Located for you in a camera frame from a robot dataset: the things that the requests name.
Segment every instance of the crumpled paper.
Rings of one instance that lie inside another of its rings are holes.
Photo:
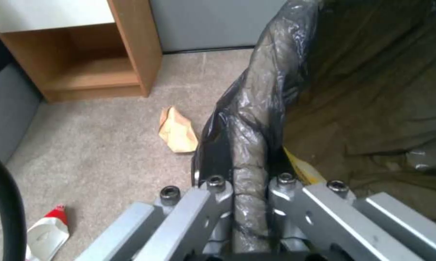
[[[176,153],[193,152],[198,145],[190,120],[173,106],[162,110],[158,135]]]

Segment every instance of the beige carpet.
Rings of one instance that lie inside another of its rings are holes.
[[[151,203],[166,185],[190,187],[191,155],[174,154],[157,134],[161,109],[175,105],[199,136],[250,55],[166,55],[148,99],[40,106],[7,167],[21,191],[28,227],[58,203],[67,205],[71,236],[55,261],[76,258],[134,201]]]

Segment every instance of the wooden cabinet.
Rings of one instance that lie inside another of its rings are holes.
[[[31,21],[0,18],[0,38],[47,101],[148,96],[162,58],[148,0],[24,2],[0,0],[0,16],[15,12],[15,20]]]

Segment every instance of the black hose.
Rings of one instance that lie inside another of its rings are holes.
[[[23,261],[26,255],[26,220],[22,198],[13,177],[0,162],[0,220],[4,233],[3,261]]]

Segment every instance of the food wrapper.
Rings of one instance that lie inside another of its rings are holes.
[[[182,116],[175,107],[162,110],[158,135],[176,153],[194,152],[198,145],[190,120]]]
[[[28,229],[26,261],[50,261],[69,236],[65,206],[60,204]]]

